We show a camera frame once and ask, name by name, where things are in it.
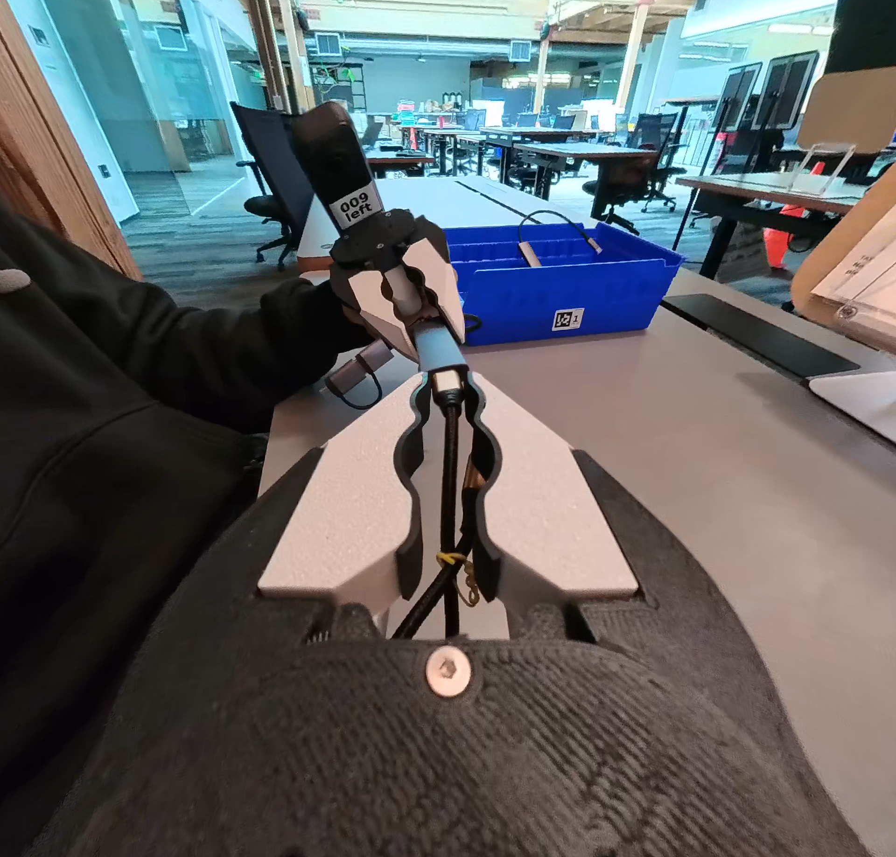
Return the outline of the person's left forearm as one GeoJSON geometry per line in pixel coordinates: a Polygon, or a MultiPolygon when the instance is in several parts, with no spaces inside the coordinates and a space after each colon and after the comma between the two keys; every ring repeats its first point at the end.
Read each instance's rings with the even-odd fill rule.
{"type": "Polygon", "coordinates": [[[131,284],[96,308],[91,340],[156,401],[241,433],[269,430],[274,408],[374,337],[330,283],[295,279],[252,311],[180,307],[131,284]]]}

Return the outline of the grey USB adapter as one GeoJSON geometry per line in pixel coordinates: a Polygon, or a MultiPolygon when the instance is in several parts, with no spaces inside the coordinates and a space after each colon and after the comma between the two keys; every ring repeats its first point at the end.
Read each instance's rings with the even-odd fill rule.
{"type": "Polygon", "coordinates": [[[349,408],[363,412],[383,398],[384,390],[376,373],[391,359],[393,359],[392,348],[388,347],[383,340],[377,340],[348,359],[340,368],[328,374],[323,380],[320,393],[330,394],[349,408]],[[349,393],[366,380],[372,381],[375,385],[374,399],[367,404],[358,404],[349,400],[349,393]]]}

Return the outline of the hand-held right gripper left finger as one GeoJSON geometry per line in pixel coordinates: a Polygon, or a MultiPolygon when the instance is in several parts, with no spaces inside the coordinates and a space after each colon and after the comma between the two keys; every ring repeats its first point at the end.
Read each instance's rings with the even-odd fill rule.
{"type": "Polygon", "coordinates": [[[386,631],[422,573],[427,375],[417,373],[299,462],[308,482],[258,580],[268,598],[361,605],[386,631]]]}

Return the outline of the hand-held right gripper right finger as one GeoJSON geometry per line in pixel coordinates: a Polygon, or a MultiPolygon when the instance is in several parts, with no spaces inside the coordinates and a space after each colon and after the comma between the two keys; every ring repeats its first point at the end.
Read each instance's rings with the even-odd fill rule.
{"type": "Polygon", "coordinates": [[[629,601],[640,585],[574,449],[478,372],[468,375],[472,428],[463,489],[473,495],[474,577],[479,594],[521,633],[540,605],[566,610],[629,601]]]}

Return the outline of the person's black hoodie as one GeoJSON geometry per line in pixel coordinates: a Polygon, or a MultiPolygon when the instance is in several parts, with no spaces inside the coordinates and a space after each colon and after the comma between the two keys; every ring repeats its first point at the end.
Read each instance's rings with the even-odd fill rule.
{"type": "Polygon", "coordinates": [[[161,604],[258,491],[256,435],[170,408],[85,324],[128,279],[2,209],[2,810],[77,777],[161,604]]]}

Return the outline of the grey desk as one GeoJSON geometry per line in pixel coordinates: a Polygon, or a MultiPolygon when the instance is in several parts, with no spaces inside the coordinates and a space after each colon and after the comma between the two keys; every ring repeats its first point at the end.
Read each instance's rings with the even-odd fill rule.
{"type": "Polygon", "coordinates": [[[467,355],[689,549],[849,824],[894,855],[894,448],[664,308],[640,333],[467,355]]]}

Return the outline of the black office chair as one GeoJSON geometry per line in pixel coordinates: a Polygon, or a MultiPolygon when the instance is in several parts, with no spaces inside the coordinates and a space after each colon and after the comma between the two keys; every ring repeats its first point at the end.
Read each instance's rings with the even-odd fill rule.
{"type": "Polygon", "coordinates": [[[235,102],[230,107],[251,155],[250,160],[240,161],[238,166],[251,168],[261,191],[265,187],[270,190],[246,199],[244,209],[263,223],[275,222],[280,226],[278,239],[256,249],[256,262],[265,260],[265,251],[282,247],[277,260],[278,270],[282,271],[287,256],[300,246],[315,199],[287,134],[287,123],[292,118],[282,112],[252,109],[235,102]]]}

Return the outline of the dark grey USB hub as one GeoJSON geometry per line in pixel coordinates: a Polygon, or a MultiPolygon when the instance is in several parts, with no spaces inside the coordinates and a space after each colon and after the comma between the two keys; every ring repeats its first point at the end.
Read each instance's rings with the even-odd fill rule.
{"type": "Polygon", "coordinates": [[[414,315],[413,320],[408,320],[408,328],[419,352],[420,369],[437,372],[465,368],[462,345],[437,313],[424,305],[420,291],[410,282],[403,266],[389,270],[384,277],[385,289],[402,314],[414,315]]]}

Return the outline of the blue storage bin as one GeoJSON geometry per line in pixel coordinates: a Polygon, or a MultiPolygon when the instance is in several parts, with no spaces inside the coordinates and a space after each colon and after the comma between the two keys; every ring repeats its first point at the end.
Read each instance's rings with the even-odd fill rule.
{"type": "Polygon", "coordinates": [[[565,222],[523,224],[542,266],[518,247],[518,225],[445,231],[472,346],[641,331],[685,258],[621,228],[578,224],[599,255],[565,222]]]}

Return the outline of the small wooden document stand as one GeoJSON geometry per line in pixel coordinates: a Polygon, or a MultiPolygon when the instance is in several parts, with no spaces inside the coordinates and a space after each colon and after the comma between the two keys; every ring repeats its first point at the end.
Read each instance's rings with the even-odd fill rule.
{"type": "Polygon", "coordinates": [[[894,66],[824,74],[798,129],[804,155],[787,191],[822,197],[858,183],[890,146],[894,130],[894,66]]]}

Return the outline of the upright black monitor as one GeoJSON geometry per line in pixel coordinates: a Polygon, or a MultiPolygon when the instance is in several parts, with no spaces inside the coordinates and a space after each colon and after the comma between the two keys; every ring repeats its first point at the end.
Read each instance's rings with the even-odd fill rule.
{"type": "Polygon", "coordinates": [[[789,131],[797,123],[812,84],[820,53],[778,56],[769,60],[752,129],[789,131]]]}
{"type": "Polygon", "coordinates": [[[738,129],[762,67],[762,61],[755,61],[729,69],[713,118],[713,132],[729,133],[738,129]]]}

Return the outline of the wooden background table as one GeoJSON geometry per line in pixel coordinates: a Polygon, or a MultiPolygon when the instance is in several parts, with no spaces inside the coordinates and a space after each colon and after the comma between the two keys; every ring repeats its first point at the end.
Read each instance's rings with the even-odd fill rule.
{"type": "Polygon", "coordinates": [[[714,279],[737,224],[819,242],[866,195],[867,186],[808,173],[686,175],[676,184],[693,190],[693,208],[720,219],[700,265],[714,279]]]}

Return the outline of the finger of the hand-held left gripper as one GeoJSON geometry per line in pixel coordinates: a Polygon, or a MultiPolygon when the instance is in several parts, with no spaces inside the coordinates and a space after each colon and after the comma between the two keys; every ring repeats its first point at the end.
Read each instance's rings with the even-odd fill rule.
{"type": "Polygon", "coordinates": [[[359,317],[388,347],[412,362],[419,362],[408,328],[414,315],[402,314],[392,298],[384,293],[386,284],[382,273],[375,270],[357,272],[348,279],[351,298],[359,317]]]}
{"type": "Polygon", "coordinates": [[[402,257],[410,282],[420,291],[423,303],[452,332],[460,344],[466,341],[466,323],[457,277],[450,261],[442,257],[430,240],[411,244],[402,257]]]}

